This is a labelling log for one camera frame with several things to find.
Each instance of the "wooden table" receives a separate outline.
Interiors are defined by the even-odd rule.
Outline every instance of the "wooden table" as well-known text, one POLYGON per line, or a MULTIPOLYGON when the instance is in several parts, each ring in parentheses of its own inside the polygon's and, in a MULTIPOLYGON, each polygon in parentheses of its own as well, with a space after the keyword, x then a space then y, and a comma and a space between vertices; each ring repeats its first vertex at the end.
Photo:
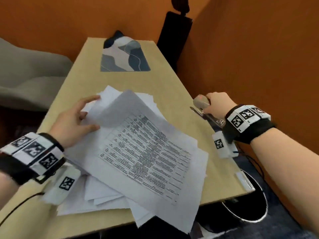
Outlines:
MULTIPOLYGON (((107 85, 123 91, 148 93, 167 121, 198 140, 209 153, 201 204, 246 194, 235 176, 239 168, 233 160, 219 159, 213 145, 213 130, 193 111, 192 98, 153 41, 140 41, 151 68, 149 72, 100 72, 105 39, 88 38, 68 77, 51 105, 38 132, 46 132, 57 115, 79 98, 102 91, 107 85)), ((0 212, 0 220, 26 197, 41 191, 43 185, 30 181, 0 212)), ((15 211, 0 228, 0 238, 65 238, 133 222, 129 209, 97 211, 56 217, 56 207, 33 198, 15 211)))

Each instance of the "black cable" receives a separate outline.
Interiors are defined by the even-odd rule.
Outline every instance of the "black cable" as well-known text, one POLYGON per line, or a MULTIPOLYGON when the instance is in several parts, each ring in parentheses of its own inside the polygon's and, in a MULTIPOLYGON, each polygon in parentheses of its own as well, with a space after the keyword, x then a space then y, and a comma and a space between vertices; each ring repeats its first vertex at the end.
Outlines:
POLYGON ((248 159, 254 161, 255 164, 257 164, 258 168, 260 169, 262 179, 265 180, 264 171, 263 171, 263 169, 261 168, 261 166, 259 165, 259 163, 257 163, 257 161, 256 161, 255 159, 253 159, 251 156, 249 156, 249 155, 246 154, 246 153, 241 153, 241 152, 233 152, 233 153, 236 153, 236 154, 239 154, 239 155, 244 155, 244 156, 246 156, 248 159))
POLYGON ((40 192, 40 193, 36 193, 34 195, 31 195, 30 197, 26 198, 24 201, 22 201, 20 204, 18 204, 9 214, 7 214, 7 216, 2 220, 2 222, 0 223, 0 226, 2 226, 2 224, 6 221, 6 219, 8 219, 8 217, 16 210, 18 209, 24 202, 28 201, 29 199, 33 198, 34 196, 37 195, 44 195, 44 192, 40 192))

